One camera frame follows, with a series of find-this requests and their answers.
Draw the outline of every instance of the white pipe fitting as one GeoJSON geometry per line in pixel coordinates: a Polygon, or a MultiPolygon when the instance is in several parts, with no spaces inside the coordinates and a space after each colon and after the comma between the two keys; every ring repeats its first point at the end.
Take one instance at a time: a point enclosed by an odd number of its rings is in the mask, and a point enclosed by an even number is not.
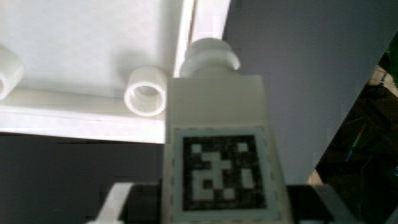
{"type": "Polygon", "coordinates": [[[23,63],[7,50],[0,46],[0,100],[7,97],[23,77],[23,63]]]}
{"type": "Polygon", "coordinates": [[[199,40],[188,47],[181,66],[181,77],[238,75],[240,59],[227,43],[213,38],[199,40]]]}
{"type": "Polygon", "coordinates": [[[140,67],[130,75],[124,103],[130,111],[144,117],[158,115],[165,110],[165,85],[162,70],[140,67]]]}

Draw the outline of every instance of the cable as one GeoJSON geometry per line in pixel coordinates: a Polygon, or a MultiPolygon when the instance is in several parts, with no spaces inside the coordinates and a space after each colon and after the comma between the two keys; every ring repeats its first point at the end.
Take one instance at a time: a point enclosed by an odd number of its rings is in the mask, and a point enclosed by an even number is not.
{"type": "Polygon", "coordinates": [[[355,141],[352,143],[352,147],[350,147],[350,151],[348,151],[348,154],[346,154],[346,157],[345,157],[345,161],[348,162],[350,158],[352,158],[352,152],[353,152],[353,149],[357,147],[357,142],[359,142],[359,139],[361,139],[361,136],[362,136],[362,132],[364,132],[364,128],[366,128],[366,123],[362,125],[362,128],[361,128],[361,131],[357,133],[357,138],[355,138],[355,141]]]}
{"type": "Polygon", "coordinates": [[[361,168],[361,187],[359,187],[359,193],[361,193],[361,198],[359,198],[359,206],[357,206],[357,218],[362,221],[362,203],[364,203],[364,168],[369,164],[369,160],[373,159],[375,156],[369,157],[364,166],[361,168]]]}

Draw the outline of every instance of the black and white square pattern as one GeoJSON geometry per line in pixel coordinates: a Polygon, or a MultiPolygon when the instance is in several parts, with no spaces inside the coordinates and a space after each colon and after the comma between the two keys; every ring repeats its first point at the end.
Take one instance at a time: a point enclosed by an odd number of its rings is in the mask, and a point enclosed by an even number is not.
{"type": "Polygon", "coordinates": [[[265,209],[254,135],[183,137],[183,211],[265,209]]]}

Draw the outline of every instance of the white plastic housing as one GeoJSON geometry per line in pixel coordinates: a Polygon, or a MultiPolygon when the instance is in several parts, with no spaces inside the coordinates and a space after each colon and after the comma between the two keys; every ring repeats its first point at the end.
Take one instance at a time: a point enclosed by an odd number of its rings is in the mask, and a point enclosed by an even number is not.
{"type": "Polygon", "coordinates": [[[233,223],[234,221],[261,224],[291,223],[261,77],[220,76],[172,79],[169,81],[167,104],[163,224],[233,223]],[[185,193],[181,190],[183,172],[186,171],[181,153],[188,150],[185,138],[247,135],[256,137],[266,208],[245,209],[245,211],[234,209],[186,211],[183,209],[185,193]]]}
{"type": "Polygon", "coordinates": [[[163,143],[162,82],[142,77],[140,90],[160,94],[144,94],[146,106],[133,100],[131,112],[130,74],[142,66],[172,74],[185,37],[222,37],[227,7],[229,0],[2,1],[0,45],[14,54],[2,50],[0,132],[163,143]]]}
{"type": "Polygon", "coordinates": [[[169,80],[163,224],[290,224],[290,203],[259,76],[215,39],[186,51],[169,80]]]}

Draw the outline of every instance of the gray wall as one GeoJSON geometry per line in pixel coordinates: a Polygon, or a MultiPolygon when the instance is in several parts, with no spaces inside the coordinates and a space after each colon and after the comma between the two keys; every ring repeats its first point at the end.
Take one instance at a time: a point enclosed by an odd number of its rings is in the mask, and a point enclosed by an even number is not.
{"type": "Polygon", "coordinates": [[[162,147],[0,135],[0,223],[94,220],[114,182],[158,183],[162,147]]]}
{"type": "Polygon", "coordinates": [[[398,31],[396,0],[236,0],[226,36],[261,74],[288,183],[304,183],[398,31]]]}

